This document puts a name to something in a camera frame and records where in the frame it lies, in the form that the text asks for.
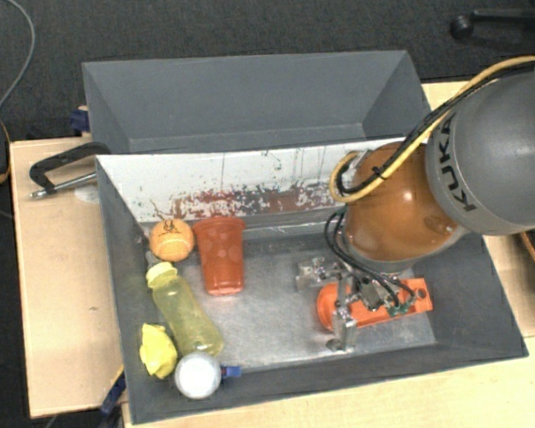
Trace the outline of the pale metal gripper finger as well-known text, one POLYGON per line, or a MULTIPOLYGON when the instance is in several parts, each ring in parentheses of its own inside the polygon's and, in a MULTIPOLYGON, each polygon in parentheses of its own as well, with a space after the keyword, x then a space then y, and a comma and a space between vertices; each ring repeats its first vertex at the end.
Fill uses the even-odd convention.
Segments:
POLYGON ((337 283, 341 278, 343 269, 334 259, 318 256, 299 262, 297 272, 298 274, 295 276, 296 290, 301 292, 337 283))
POLYGON ((358 339, 357 320, 346 306, 336 307, 331 315, 333 338, 326 347, 333 351, 352 351, 358 339))

